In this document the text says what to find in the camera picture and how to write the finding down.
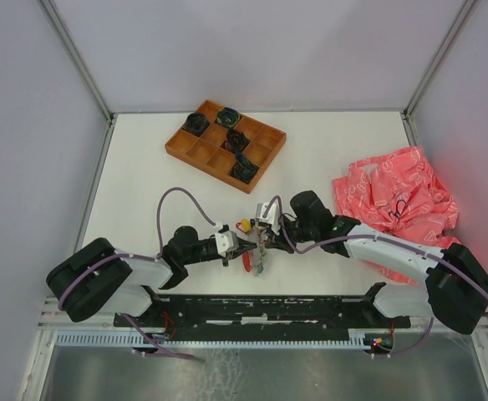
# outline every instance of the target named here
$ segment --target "crumpled red fabric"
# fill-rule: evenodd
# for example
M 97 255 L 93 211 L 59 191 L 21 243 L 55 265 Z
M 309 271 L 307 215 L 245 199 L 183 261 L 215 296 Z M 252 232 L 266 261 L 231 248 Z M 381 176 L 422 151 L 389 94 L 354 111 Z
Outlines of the crumpled red fabric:
M 337 213 L 375 230 L 421 245 L 447 248 L 459 242 L 443 235 L 443 230 L 455 227 L 458 207 L 420 147 L 352 163 L 348 176 L 333 180 L 333 194 Z M 375 266 L 392 280 L 415 284 L 400 273 Z

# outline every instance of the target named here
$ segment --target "wooden tray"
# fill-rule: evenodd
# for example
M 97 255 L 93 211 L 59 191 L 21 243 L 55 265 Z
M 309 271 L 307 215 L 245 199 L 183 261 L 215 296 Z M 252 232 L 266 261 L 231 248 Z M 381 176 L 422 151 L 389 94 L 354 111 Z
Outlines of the wooden tray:
M 249 194 L 282 148 L 287 134 L 239 113 L 240 120 L 235 129 L 249 140 L 242 153 L 259 168 L 250 183 L 246 184 L 231 176 L 236 156 L 222 148 L 227 128 L 216 123 L 216 116 L 222 108 L 210 100 L 203 102 L 196 112 L 207 117 L 209 126 L 200 137 L 184 131 L 181 126 L 166 142 L 166 152 Z

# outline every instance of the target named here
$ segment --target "metal grate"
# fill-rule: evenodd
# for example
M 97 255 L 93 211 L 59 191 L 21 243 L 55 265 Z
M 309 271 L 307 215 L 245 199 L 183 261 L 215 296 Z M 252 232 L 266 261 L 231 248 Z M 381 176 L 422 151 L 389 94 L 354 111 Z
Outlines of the metal grate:
M 166 348 L 291 348 L 291 349 L 369 349 L 364 333 L 351 332 L 348 341 L 168 341 Z M 98 332 L 63 330 L 56 345 L 63 347 L 148 347 L 137 332 Z

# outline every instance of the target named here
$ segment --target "white tabletop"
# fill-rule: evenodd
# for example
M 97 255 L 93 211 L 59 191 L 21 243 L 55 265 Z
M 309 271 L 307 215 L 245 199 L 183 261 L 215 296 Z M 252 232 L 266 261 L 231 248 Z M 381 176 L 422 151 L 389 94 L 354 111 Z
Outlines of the white tabletop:
M 84 244 L 103 236 L 119 249 L 154 255 L 158 249 L 155 214 L 160 196 L 182 186 L 196 196 L 209 217 L 234 227 L 254 217 L 257 203 L 273 195 L 289 201 L 314 190 L 335 214 L 332 179 L 348 165 L 408 145 L 396 112 L 250 113 L 252 118 L 287 132 L 287 142 L 249 195 L 166 154 L 165 142 L 186 114 L 120 114 L 104 162 Z M 211 235 L 188 197 L 174 193 L 162 208 L 165 243 L 179 226 L 194 226 L 200 238 Z M 319 249 L 306 255 L 269 251 L 258 277 L 246 273 L 241 259 L 188 266 L 189 277 L 167 292 L 195 294 L 358 295 L 387 281 L 362 261 Z

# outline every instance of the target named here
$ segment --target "gray floor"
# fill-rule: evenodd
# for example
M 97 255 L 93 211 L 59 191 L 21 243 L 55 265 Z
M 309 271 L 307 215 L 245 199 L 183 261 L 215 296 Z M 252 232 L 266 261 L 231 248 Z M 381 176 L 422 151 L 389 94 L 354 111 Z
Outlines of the gray floor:
M 397 334 L 401 349 L 415 335 Z M 201 360 L 126 348 L 56 347 L 44 400 L 488 400 L 472 341 L 434 334 L 397 358 L 362 351 L 186 349 Z

